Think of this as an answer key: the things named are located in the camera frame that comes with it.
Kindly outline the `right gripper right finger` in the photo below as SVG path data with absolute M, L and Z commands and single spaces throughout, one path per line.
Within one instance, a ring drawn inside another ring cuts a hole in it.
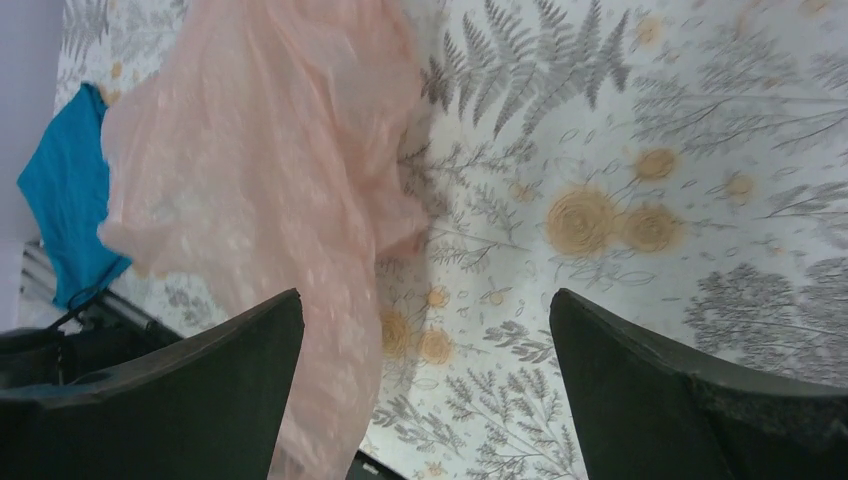
M 702 353 L 569 291 L 550 329 L 592 479 L 843 479 L 847 392 Z

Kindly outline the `pink plastic trash bag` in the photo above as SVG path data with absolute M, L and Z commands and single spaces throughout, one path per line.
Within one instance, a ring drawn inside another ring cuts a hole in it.
M 202 277 L 229 314 L 300 293 L 274 479 L 341 479 L 365 435 L 376 259 L 412 251 L 428 223 L 398 173 L 420 91 L 394 1 L 193 1 L 159 70 L 107 111 L 107 247 Z

